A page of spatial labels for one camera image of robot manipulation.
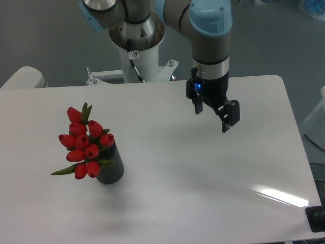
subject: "black object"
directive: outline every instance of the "black object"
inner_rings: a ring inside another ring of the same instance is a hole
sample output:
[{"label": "black object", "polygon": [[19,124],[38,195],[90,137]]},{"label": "black object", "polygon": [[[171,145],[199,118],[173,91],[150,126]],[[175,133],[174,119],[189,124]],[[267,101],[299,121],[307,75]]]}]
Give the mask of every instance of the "black object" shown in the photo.
[{"label": "black object", "polygon": [[100,155],[99,159],[114,161],[113,164],[101,166],[100,173],[96,177],[100,183],[112,184],[121,179],[124,173],[124,165],[115,142],[102,155]]},{"label": "black object", "polygon": [[321,148],[320,146],[318,146],[315,142],[313,142],[306,134],[304,134],[304,136],[307,138],[307,140],[313,144],[314,146],[316,146],[319,150],[325,151],[324,148]]},{"label": "black object", "polygon": [[306,215],[312,232],[325,231],[325,207],[307,207]]},{"label": "black object", "polygon": [[229,130],[240,120],[240,106],[237,100],[229,101],[228,90],[229,72],[218,79],[207,80],[197,75],[199,70],[191,69],[192,78],[186,83],[186,96],[192,99],[196,114],[203,111],[203,103],[211,107],[222,121],[222,132]]}]

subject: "black cable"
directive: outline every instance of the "black cable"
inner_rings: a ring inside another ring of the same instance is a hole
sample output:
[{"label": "black cable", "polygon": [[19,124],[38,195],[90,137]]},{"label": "black cable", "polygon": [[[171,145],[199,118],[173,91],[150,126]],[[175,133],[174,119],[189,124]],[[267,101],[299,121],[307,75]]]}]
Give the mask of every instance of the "black cable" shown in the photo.
[{"label": "black cable", "polygon": [[[127,39],[127,45],[126,45],[126,48],[127,48],[127,52],[132,52],[132,51],[131,51],[131,40],[130,40],[130,39]],[[144,79],[142,78],[142,76],[140,75],[140,73],[139,73],[139,71],[138,71],[136,65],[135,65],[134,62],[133,62],[133,59],[130,59],[129,61],[130,61],[130,64],[131,64],[132,68],[136,71],[136,74],[137,74],[137,77],[138,77],[139,81],[142,82],[142,83],[144,83],[145,81],[144,81]]]},{"label": "black cable", "polygon": [[307,138],[308,141],[311,142],[311,144],[313,144],[314,146],[316,146],[318,149],[325,151],[324,148],[321,148],[320,146],[318,146],[315,142],[313,142],[306,134],[304,134],[304,136]]},{"label": "black cable", "polygon": [[321,165],[321,166],[324,166],[325,167],[324,164],[320,164],[320,163],[309,163],[309,164]]}]

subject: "screw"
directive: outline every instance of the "screw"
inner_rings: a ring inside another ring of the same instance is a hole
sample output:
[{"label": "screw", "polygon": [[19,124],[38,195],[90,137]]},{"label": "screw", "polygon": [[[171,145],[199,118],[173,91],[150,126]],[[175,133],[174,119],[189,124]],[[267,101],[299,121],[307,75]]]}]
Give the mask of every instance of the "screw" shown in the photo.
[{"label": "screw", "polygon": [[175,61],[173,61],[172,59],[169,60],[169,67],[172,67],[174,63],[175,63]]},{"label": "screw", "polygon": [[97,80],[96,80],[95,76],[92,76],[92,81],[94,84],[97,84]]}]

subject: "tulip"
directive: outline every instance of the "tulip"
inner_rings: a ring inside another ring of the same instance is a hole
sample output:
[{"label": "tulip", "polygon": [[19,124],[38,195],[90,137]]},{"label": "tulip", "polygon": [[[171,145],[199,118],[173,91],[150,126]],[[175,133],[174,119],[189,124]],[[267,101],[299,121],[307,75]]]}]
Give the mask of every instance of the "tulip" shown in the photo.
[{"label": "tulip", "polygon": [[101,167],[96,161],[87,163],[86,171],[91,178],[95,178],[100,173]]},{"label": "tulip", "polygon": [[96,144],[91,144],[85,150],[86,157],[89,159],[94,159],[100,154],[100,150]]},{"label": "tulip", "polygon": [[87,132],[87,126],[85,126],[81,123],[74,122],[74,123],[70,124],[69,130],[75,136],[84,135]]},{"label": "tulip", "polygon": [[103,134],[103,127],[96,121],[89,121],[89,133],[93,137],[100,137]]},{"label": "tulip", "polygon": [[87,174],[86,164],[85,163],[78,164],[75,169],[75,178],[82,179],[86,176],[86,174]]},{"label": "tulip", "polygon": [[67,110],[67,114],[71,123],[81,123],[81,112],[77,109],[70,107]]},{"label": "tulip", "polygon": [[89,146],[89,138],[87,135],[77,136],[75,145],[77,149],[85,149]]},{"label": "tulip", "polygon": [[80,149],[75,149],[68,153],[67,160],[69,162],[80,162],[86,158],[85,152]]},{"label": "tulip", "polygon": [[66,148],[75,147],[76,137],[72,135],[59,135],[59,140]]},{"label": "tulip", "polygon": [[102,146],[111,146],[114,143],[114,136],[112,134],[105,134],[100,138]]}]

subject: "metal cylinder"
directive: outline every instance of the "metal cylinder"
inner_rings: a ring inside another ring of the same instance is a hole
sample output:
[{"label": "metal cylinder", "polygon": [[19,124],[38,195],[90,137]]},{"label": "metal cylinder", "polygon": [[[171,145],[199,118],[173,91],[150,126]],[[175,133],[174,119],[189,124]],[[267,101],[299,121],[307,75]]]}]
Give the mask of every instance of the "metal cylinder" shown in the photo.
[{"label": "metal cylinder", "polygon": [[150,16],[150,0],[125,0],[126,22],[138,24]]}]

